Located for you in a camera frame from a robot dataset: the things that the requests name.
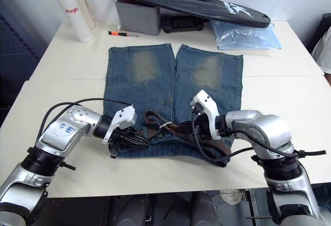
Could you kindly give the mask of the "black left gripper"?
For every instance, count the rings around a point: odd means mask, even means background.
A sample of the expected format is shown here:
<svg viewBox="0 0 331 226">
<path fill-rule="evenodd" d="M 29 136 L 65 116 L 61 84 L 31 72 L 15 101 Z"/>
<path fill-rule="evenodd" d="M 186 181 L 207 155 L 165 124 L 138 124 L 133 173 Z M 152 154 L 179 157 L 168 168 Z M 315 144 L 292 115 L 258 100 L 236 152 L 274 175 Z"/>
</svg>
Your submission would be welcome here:
<svg viewBox="0 0 331 226">
<path fill-rule="evenodd" d="M 126 129 L 116 128 L 108 142 L 110 158 L 116 159 L 119 149 L 134 147 L 149 147 L 149 142 L 142 136 L 136 135 L 132 127 Z"/>
</svg>

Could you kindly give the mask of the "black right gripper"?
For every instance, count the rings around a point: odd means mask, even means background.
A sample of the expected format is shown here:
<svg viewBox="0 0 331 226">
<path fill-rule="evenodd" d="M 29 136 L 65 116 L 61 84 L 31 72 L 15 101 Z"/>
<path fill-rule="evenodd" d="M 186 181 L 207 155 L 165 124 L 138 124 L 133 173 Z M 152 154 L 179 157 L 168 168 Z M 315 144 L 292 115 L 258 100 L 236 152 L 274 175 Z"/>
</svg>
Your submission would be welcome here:
<svg viewBox="0 0 331 226">
<path fill-rule="evenodd" d="M 178 126 L 178 132 L 184 135 L 195 135 L 198 139 L 211 139 L 209 129 L 209 120 L 206 114 L 198 115 L 196 112 L 192 113 L 194 125 L 192 123 L 181 123 Z"/>
</svg>

